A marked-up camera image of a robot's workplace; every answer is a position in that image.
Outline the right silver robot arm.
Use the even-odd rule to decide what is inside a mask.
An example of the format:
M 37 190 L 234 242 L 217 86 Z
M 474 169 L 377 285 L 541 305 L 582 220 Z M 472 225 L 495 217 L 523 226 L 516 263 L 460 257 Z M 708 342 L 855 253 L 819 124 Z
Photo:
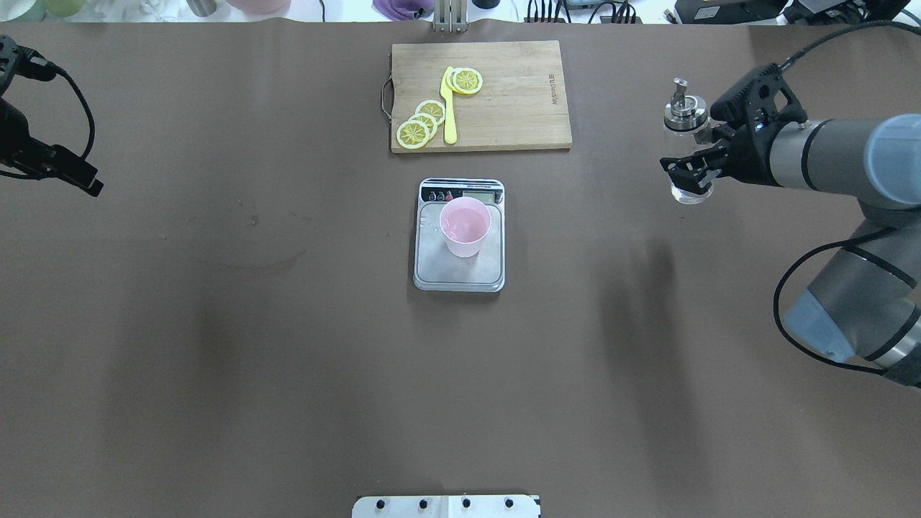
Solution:
M 783 272 L 774 324 L 815 360 L 919 387 L 918 115 L 724 122 L 661 167 L 687 204 L 722 179 L 848 198 L 855 229 Z

